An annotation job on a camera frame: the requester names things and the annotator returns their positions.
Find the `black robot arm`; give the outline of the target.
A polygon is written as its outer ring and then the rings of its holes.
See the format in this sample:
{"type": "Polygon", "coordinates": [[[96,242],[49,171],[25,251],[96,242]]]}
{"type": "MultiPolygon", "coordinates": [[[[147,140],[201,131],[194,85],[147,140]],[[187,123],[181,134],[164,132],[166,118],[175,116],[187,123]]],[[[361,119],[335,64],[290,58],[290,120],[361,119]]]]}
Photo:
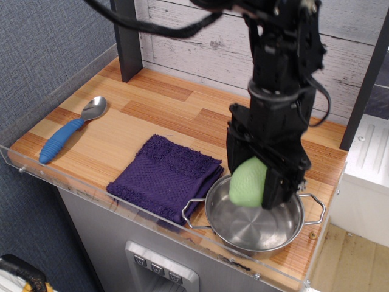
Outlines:
{"type": "Polygon", "coordinates": [[[317,92],[313,73],[326,52],[318,32],[320,1],[196,1],[213,12],[240,12],[249,30],[253,76],[250,105],[234,103],[227,130],[231,173],[257,157],[267,167],[261,205],[287,202],[304,184],[311,162],[301,144],[317,92]]]}

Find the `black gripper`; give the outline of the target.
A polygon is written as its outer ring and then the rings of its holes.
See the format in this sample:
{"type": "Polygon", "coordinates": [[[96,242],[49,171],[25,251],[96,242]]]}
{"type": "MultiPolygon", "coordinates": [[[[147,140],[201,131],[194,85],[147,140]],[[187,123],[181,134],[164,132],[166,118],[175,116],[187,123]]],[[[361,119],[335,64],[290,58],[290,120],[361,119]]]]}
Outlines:
{"type": "Polygon", "coordinates": [[[311,166],[301,136],[309,126],[315,88],[303,82],[267,89],[251,80],[248,92],[249,106],[229,108],[227,163],[231,175],[253,156],[267,166],[261,206],[271,210],[297,193],[311,166]]]}

